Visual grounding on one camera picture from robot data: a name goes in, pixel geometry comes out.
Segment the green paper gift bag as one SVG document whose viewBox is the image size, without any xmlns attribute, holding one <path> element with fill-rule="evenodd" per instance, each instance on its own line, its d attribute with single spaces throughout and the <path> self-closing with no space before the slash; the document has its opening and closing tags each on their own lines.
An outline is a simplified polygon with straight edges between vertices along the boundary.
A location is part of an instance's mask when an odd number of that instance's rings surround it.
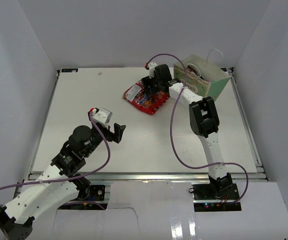
<svg viewBox="0 0 288 240">
<path fill-rule="evenodd" d="M 181 82 L 186 80 L 186 86 L 201 97 L 220 96 L 227 83 L 231 80 L 228 72 L 216 66 L 208 58 L 204 59 L 192 54 L 181 62 L 173 64 L 173 76 Z"/>
</svg>

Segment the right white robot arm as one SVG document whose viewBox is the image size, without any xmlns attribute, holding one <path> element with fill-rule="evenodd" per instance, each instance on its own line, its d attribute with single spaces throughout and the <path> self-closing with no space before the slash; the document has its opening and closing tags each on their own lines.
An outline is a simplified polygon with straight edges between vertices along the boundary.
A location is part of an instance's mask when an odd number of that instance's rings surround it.
<svg viewBox="0 0 288 240">
<path fill-rule="evenodd" d="M 175 99 L 176 104 L 181 103 L 188 108 L 190 128 L 202 143 L 206 156 L 210 195 L 217 200 L 227 200 L 233 181 L 220 149 L 220 120 L 214 100 L 199 96 L 180 80 L 173 79 L 166 64 L 147 63 L 145 69 L 149 71 L 149 75 L 141 81 L 146 94 L 163 92 Z"/>
</svg>

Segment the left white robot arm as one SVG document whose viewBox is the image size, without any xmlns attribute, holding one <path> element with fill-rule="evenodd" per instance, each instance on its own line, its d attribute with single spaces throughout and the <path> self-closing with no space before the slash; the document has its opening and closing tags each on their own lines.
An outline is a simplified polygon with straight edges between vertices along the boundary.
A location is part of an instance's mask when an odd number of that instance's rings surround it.
<svg viewBox="0 0 288 240">
<path fill-rule="evenodd" d="M 79 173 L 86 159 L 103 142 L 119 143 L 125 125 L 114 124 L 114 131 L 99 122 L 91 127 L 76 127 L 59 154 L 46 170 L 16 198 L 0 204 L 0 230 L 8 240 L 25 240 L 33 231 L 33 222 L 50 210 L 71 200 L 86 200 L 91 182 Z"/>
</svg>

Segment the red candy bag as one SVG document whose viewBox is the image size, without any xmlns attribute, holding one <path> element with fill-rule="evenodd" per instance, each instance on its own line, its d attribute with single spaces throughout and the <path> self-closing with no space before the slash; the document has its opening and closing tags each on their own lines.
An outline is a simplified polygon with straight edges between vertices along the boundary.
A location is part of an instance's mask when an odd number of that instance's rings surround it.
<svg viewBox="0 0 288 240">
<path fill-rule="evenodd" d="M 144 85 L 139 80 L 123 93 L 122 98 L 139 111 L 148 115 L 154 115 L 170 97 L 162 91 L 146 94 L 144 92 Z"/>
</svg>

